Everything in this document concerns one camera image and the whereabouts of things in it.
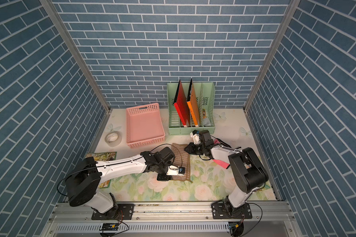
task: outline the robotic arm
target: robotic arm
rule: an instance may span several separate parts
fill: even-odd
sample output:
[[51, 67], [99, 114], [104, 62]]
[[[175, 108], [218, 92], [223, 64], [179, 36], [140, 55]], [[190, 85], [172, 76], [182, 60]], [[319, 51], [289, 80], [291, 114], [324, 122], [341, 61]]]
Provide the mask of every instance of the robotic arm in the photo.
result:
[[215, 144], [208, 130], [195, 130], [191, 137], [194, 142], [185, 148], [187, 153], [205, 155], [224, 168], [232, 168], [237, 185], [226, 197], [224, 208], [228, 216], [235, 216], [252, 193], [268, 181], [265, 168], [252, 148], [233, 149], [221, 143]]
[[70, 206], [88, 205], [109, 218], [119, 215], [119, 207], [114, 196], [98, 188], [99, 184], [127, 174], [157, 172], [159, 181], [171, 179], [171, 175], [184, 175], [185, 168], [175, 167], [175, 158], [170, 148], [159, 152], [144, 151], [127, 159], [95, 161], [88, 157], [76, 165], [66, 179]]

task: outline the red folder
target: red folder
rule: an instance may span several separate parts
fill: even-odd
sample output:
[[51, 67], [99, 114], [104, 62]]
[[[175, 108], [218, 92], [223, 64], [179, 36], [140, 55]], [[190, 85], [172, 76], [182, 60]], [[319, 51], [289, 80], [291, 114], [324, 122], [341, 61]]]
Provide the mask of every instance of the red folder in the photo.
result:
[[181, 80], [179, 80], [177, 92], [175, 93], [174, 107], [178, 112], [183, 126], [190, 126], [190, 109], [186, 102], [186, 96], [185, 92], [183, 91]]

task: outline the pink plastic basket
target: pink plastic basket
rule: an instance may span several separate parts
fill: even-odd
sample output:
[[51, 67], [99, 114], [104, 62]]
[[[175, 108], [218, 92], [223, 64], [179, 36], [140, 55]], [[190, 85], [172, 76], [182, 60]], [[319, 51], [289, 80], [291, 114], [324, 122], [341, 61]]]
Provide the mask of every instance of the pink plastic basket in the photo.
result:
[[127, 108], [126, 119], [127, 145], [130, 148], [165, 140], [158, 103]]

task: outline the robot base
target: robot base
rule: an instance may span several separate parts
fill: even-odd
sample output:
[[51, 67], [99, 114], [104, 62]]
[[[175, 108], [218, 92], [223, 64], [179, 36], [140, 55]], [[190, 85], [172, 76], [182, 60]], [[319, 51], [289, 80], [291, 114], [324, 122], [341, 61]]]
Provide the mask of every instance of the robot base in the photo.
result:
[[233, 215], [228, 214], [227, 207], [224, 206], [223, 202], [213, 203], [211, 205], [212, 208], [212, 217], [214, 219], [242, 219], [244, 214], [244, 219], [251, 219], [252, 212], [249, 204], [245, 203], [244, 205], [238, 207]]
[[113, 211], [111, 211], [112, 209], [105, 212], [104, 214], [101, 214], [100, 212], [94, 210], [94, 212], [92, 213], [91, 220], [121, 220], [121, 211], [123, 211], [123, 220], [131, 220], [133, 215], [133, 209], [134, 204], [120, 204], [116, 216], [114, 216], [113, 214], [111, 215], [111, 213], [114, 213]]
[[104, 213], [100, 213], [94, 209], [91, 220], [131, 220], [133, 215], [134, 204], [120, 204], [116, 203], [115, 197], [109, 193], [114, 202], [114, 206]]

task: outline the blue brick wallpaper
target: blue brick wallpaper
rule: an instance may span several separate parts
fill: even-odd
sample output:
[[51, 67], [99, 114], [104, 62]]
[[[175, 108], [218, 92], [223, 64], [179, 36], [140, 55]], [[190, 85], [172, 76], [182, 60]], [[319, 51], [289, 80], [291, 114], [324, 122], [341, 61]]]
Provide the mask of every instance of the blue brick wallpaper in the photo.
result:
[[167, 106], [166, 83], [211, 81], [242, 107], [289, 0], [53, 0], [112, 108]]
[[249, 115], [302, 234], [356, 237], [356, 1], [300, 2]]
[[38, 0], [0, 0], [0, 236], [40, 235], [104, 109]]

